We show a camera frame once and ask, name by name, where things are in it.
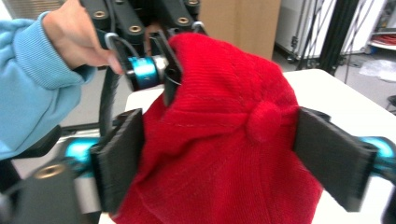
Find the finger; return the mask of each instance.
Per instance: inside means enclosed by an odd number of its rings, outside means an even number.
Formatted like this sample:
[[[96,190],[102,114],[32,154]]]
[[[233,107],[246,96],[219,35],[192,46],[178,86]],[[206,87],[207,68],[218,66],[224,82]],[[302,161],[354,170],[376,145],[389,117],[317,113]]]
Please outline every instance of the finger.
[[[107,62],[115,74],[118,74],[118,75],[123,74],[123,70],[119,63],[119,60],[117,60],[117,58],[114,54],[110,54],[110,56],[107,58]]]

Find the person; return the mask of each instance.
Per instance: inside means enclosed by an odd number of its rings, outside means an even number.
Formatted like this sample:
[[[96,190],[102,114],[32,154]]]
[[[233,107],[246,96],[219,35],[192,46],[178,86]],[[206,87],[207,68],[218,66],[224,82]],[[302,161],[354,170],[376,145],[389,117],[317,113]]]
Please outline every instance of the person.
[[[0,160],[22,153],[78,104],[97,66],[122,70],[102,49],[78,0],[36,21],[0,21]]]

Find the black pole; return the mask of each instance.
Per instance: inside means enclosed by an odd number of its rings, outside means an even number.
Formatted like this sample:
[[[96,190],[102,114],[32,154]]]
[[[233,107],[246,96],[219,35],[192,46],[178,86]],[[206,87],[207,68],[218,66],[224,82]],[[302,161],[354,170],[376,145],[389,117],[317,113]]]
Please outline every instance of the black pole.
[[[319,57],[319,69],[334,76],[359,0],[338,0]]]

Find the white wall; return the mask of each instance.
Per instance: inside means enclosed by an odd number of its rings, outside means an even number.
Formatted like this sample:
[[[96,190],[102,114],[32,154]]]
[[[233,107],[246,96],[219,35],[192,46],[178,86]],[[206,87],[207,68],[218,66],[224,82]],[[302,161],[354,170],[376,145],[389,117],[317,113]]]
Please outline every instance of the white wall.
[[[9,15],[2,0],[0,0],[0,20],[11,20],[11,16]]]

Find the teal joint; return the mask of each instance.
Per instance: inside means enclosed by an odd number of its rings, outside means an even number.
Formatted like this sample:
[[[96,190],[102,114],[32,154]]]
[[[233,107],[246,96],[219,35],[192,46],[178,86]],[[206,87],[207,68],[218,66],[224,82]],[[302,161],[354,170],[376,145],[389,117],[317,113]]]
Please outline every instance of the teal joint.
[[[140,90],[160,84],[155,63],[150,57],[132,57],[129,58],[129,62],[131,62],[134,69],[134,75]]]

